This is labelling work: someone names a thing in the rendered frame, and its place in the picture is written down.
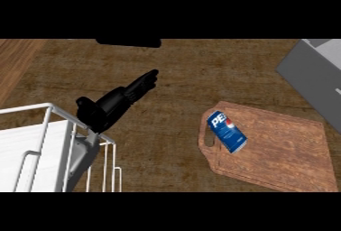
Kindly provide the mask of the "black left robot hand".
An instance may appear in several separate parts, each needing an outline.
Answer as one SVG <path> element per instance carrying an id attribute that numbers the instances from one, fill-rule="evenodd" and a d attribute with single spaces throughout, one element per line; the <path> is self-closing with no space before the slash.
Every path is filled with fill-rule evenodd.
<path id="1" fill-rule="evenodd" d="M 127 87 L 118 87 L 93 102 L 87 97 L 80 97 L 76 116 L 87 125 L 95 134 L 101 134 L 115 124 L 130 106 L 157 86 L 158 70 L 146 72 Z"/>

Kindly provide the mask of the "brown wooden cutting board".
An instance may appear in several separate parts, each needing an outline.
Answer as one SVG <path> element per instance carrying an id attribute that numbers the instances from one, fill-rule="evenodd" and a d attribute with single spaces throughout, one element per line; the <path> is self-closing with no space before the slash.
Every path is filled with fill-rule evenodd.
<path id="1" fill-rule="evenodd" d="M 321 122 L 225 101 L 201 117 L 216 111 L 228 115 L 248 141 L 232 153 L 220 142 L 207 146 L 205 133 L 198 133 L 198 148 L 214 173 L 279 191 L 338 191 Z"/>

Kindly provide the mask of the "black object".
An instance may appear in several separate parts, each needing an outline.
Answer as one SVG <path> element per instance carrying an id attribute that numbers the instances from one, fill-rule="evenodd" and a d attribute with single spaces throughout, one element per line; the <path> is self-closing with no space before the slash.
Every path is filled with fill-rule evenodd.
<path id="1" fill-rule="evenodd" d="M 132 47 L 158 48 L 161 46 L 161 40 L 118 40 L 118 39 L 98 39 L 96 42 L 105 45 L 120 45 Z"/>

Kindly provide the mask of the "blue soda can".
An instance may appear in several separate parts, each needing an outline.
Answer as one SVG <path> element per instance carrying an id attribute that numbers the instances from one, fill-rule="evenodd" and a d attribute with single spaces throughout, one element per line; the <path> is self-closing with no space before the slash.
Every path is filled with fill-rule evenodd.
<path id="1" fill-rule="evenodd" d="M 231 153 L 236 153 L 245 146 L 248 138 L 225 113 L 214 111 L 207 118 L 207 123 L 226 149 Z"/>

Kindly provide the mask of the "grey appliance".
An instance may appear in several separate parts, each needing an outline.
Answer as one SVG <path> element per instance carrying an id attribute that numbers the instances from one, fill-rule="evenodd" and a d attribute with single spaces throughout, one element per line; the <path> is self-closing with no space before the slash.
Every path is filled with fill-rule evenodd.
<path id="1" fill-rule="evenodd" d="M 301 39 L 276 71 L 341 134 L 341 39 Z"/>

